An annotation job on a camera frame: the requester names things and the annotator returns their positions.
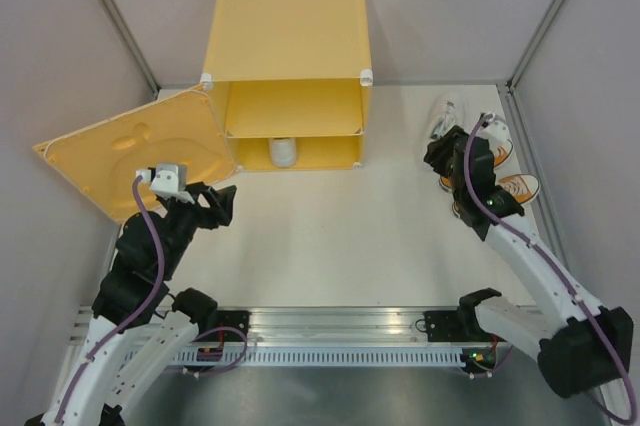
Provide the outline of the white sneaker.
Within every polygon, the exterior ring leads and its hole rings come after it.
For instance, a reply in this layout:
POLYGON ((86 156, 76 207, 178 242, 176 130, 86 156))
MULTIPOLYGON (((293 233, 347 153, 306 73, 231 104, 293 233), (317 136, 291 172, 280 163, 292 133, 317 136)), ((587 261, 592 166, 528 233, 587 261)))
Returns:
POLYGON ((442 138, 454 126, 465 128, 466 112, 466 101, 459 91, 445 92, 434 101, 420 130, 416 145, 417 164, 421 170, 431 170, 430 166, 424 162, 428 145, 442 138))
POLYGON ((290 168, 297 161, 296 139, 287 138, 270 138, 269 154, 271 162, 278 168, 290 168))

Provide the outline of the yellow cabinet door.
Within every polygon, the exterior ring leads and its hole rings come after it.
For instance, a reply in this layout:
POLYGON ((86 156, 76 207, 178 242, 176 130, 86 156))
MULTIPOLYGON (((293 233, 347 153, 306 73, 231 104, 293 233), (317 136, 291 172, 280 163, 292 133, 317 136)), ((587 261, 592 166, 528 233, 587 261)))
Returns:
POLYGON ((132 183, 141 169, 183 164, 188 183, 207 185, 236 170, 212 93, 201 85, 37 144, 33 150, 116 223, 138 212, 132 183))

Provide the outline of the yellow plastic shoe cabinet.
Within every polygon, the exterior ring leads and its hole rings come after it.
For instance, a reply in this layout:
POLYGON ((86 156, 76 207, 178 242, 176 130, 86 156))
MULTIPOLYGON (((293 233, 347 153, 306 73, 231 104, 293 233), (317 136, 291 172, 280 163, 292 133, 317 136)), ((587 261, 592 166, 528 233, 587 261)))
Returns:
POLYGON ((239 170, 361 166, 374 84, 366 0, 215 0, 200 78, 239 170), (273 165, 270 138, 296 139, 273 165))

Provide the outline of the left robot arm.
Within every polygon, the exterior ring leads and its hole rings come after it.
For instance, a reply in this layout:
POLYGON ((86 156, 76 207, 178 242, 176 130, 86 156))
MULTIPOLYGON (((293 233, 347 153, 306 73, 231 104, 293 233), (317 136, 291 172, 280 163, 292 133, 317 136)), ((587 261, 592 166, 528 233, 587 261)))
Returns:
POLYGON ((164 215, 141 207, 124 223, 70 376, 49 409, 28 424, 124 425, 180 350, 228 331, 217 302, 188 288, 174 296, 155 334, 125 358, 168 297, 167 283, 195 233, 232 222, 236 186, 216 190, 199 182, 180 191, 185 200, 158 199, 164 215))

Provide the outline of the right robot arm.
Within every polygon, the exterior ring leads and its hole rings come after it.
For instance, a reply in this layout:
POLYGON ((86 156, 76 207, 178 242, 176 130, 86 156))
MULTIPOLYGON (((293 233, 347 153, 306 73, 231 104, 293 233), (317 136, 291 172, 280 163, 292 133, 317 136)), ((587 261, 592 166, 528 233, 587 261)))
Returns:
POLYGON ((485 288, 460 299, 459 334, 506 340, 537 363, 561 398, 626 380, 633 320, 622 307, 605 307, 552 254, 523 205, 497 183, 489 141, 455 126, 428 143, 423 161, 448 179, 460 219, 508 264, 542 314, 536 319, 485 288))

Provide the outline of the upper orange canvas sneaker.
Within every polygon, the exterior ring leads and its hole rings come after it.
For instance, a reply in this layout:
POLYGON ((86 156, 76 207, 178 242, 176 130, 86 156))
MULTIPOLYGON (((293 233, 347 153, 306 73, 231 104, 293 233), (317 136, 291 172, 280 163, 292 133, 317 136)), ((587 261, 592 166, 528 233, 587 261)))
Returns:
MULTIPOLYGON (((506 161, 508 161, 513 153, 514 145, 510 139, 507 139, 504 143, 502 143, 499 147, 492 150, 494 155, 494 167, 500 168, 506 161)), ((441 176, 438 181, 439 186, 445 192, 451 192, 450 181, 441 176)))

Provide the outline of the orange canvas sneaker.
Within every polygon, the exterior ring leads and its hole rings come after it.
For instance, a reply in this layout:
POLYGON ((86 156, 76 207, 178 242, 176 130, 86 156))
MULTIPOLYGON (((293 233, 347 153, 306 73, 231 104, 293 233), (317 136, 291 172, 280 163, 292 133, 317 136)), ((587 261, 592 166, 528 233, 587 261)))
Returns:
MULTIPOLYGON (((513 153, 514 145, 510 139, 507 139, 504 143, 502 143, 499 147, 492 150, 494 155, 494 167, 500 168, 506 161, 508 161, 513 153)), ((450 181, 441 176, 438 181, 439 186, 445 192, 451 192, 450 181)))
MULTIPOLYGON (((499 177, 495 184, 513 196, 522 206, 534 201, 540 192, 540 182, 536 176, 531 174, 518 173, 499 177)), ((439 185, 446 192, 454 194, 451 182, 446 177, 439 177, 439 185)), ((457 200, 454 200, 452 204, 452 212, 456 218, 461 217, 461 209, 457 200)))

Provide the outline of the lower orange canvas sneaker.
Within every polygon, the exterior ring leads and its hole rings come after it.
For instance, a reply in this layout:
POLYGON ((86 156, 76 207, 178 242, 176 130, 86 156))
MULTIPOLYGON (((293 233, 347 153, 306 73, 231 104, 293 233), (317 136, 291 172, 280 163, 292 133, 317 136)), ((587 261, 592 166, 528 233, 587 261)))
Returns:
MULTIPOLYGON (((534 201, 540 192, 540 182, 536 176, 531 174, 518 173, 499 177, 495 184, 513 196, 522 206, 534 201)), ((451 182, 446 177, 439 177, 439 185, 446 192, 454 194, 451 182)), ((457 200, 454 200, 452 204, 452 212, 456 218, 461 217, 461 209, 457 200)))

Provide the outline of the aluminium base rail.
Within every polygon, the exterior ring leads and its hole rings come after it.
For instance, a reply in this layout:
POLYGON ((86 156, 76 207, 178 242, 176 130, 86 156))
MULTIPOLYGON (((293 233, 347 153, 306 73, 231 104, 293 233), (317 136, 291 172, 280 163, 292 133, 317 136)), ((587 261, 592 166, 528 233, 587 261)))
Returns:
POLYGON ((408 346, 413 344, 489 344, 508 326, 550 338, 561 328, 586 317, 580 311, 552 320, 537 308, 520 307, 493 297, 481 307, 482 320, 468 319, 471 308, 455 307, 312 307, 222 308, 214 321, 196 333, 195 343, 214 348, 239 344, 243 333, 250 346, 408 346))

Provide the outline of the right aluminium frame post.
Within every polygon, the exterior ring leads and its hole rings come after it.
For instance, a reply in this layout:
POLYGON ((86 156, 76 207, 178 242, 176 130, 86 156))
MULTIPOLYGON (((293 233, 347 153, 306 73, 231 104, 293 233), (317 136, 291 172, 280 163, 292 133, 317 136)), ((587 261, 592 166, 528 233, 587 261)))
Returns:
POLYGON ((517 85, 523 79, 526 71, 529 68, 530 63, 535 57, 539 47, 545 40, 547 34, 551 30, 554 22, 562 12, 565 3, 568 0, 551 0, 546 8, 541 20, 539 21, 536 29, 530 38, 527 46, 525 47, 522 55, 520 56, 512 74, 506 81, 506 88, 509 92, 513 92, 517 85))

